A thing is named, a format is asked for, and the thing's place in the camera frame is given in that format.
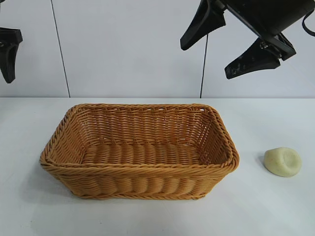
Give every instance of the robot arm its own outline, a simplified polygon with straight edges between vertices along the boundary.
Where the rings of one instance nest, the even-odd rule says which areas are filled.
[[[225,26],[223,13],[229,10],[258,39],[225,68],[232,79],[253,71],[275,69],[280,59],[287,60],[296,52],[282,31],[314,12],[314,0],[201,0],[197,13],[181,38],[181,48],[187,50],[203,36]],[[315,35],[303,21],[303,28]]]

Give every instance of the soap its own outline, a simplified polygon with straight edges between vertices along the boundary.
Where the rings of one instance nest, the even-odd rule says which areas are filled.
[[[265,152],[264,165],[275,175],[292,177],[299,173],[302,160],[296,150],[279,147]]]

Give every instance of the tabletop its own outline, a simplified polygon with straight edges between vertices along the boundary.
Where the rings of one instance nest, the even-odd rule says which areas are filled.
[[[196,201],[77,198],[39,156],[79,103],[210,105],[235,143],[239,168]],[[314,235],[314,107],[315,99],[0,98],[0,235]],[[264,152],[277,147],[300,153],[298,175],[264,168]]]

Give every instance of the rectangular basket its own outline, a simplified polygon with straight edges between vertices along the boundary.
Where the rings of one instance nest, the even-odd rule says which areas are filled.
[[[42,167],[81,198],[199,199],[239,163],[206,105],[81,104],[60,122]]]

